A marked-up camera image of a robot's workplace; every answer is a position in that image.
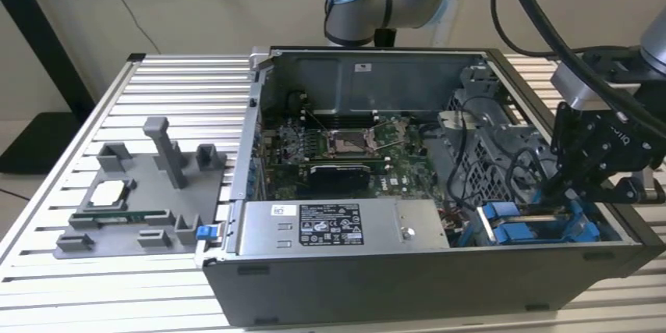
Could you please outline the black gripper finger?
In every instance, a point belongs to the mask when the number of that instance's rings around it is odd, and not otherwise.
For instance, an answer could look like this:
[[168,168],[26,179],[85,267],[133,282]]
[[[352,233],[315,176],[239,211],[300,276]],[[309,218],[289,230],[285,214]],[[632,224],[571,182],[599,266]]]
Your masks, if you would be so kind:
[[558,172],[558,197],[598,203],[635,203],[643,193],[638,179],[623,177],[611,184],[610,177],[611,173],[602,170]]
[[550,152],[555,156],[555,174],[540,184],[535,203],[566,204],[571,200],[607,203],[610,193],[602,187],[607,179],[600,165],[610,153],[608,111],[579,111],[560,102]]

